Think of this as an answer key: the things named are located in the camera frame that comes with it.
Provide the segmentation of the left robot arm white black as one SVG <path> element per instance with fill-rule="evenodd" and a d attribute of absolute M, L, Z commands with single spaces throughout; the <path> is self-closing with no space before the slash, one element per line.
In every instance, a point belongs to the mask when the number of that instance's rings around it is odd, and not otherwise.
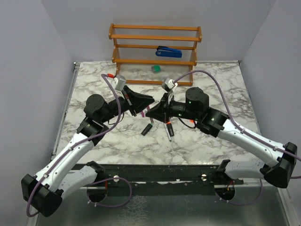
<path fill-rule="evenodd" d="M 85 166 L 77 173 L 69 174 L 70 170 L 87 152 L 93 149 L 117 124 L 108 128 L 105 123 L 114 117 L 121 118 L 122 114 L 130 111 L 133 116 L 154 103 L 149 95 L 132 91 L 128 86 L 122 89 L 118 96 L 111 89 L 115 99 L 106 102 L 99 94 L 93 94 L 86 100 L 85 118 L 80 123 L 76 133 L 68 145 L 43 169 L 31 176 L 26 174 L 21 180 L 22 194 L 27 201 L 26 214 L 30 207 L 45 217 L 51 216 L 69 194 L 88 184 L 98 186 L 103 182 L 104 174 L 97 163 Z"/>

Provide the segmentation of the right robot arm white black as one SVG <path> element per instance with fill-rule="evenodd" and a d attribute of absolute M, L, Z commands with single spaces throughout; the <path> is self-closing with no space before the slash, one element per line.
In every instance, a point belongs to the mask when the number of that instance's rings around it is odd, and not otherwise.
<path fill-rule="evenodd" d="M 227 184 L 232 179 L 264 179 L 278 188 L 287 188 L 296 165 L 297 146 L 291 142 L 282 144 L 264 138 L 231 121 L 230 117 L 209 106 L 209 96 L 198 87 L 189 88 L 185 102 L 169 99 L 165 93 L 160 102 L 149 109 L 146 116 L 160 122 L 172 117 L 194 120 L 201 132 L 229 141 L 255 155 L 257 161 L 224 160 L 216 172 L 216 179 Z"/>

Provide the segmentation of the black green highlighter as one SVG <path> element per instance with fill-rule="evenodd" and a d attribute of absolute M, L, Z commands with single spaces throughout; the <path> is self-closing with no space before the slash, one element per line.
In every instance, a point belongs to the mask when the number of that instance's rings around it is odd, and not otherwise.
<path fill-rule="evenodd" d="M 143 129 L 141 135 L 145 136 L 153 127 L 153 123 L 148 123 L 148 125 Z"/>

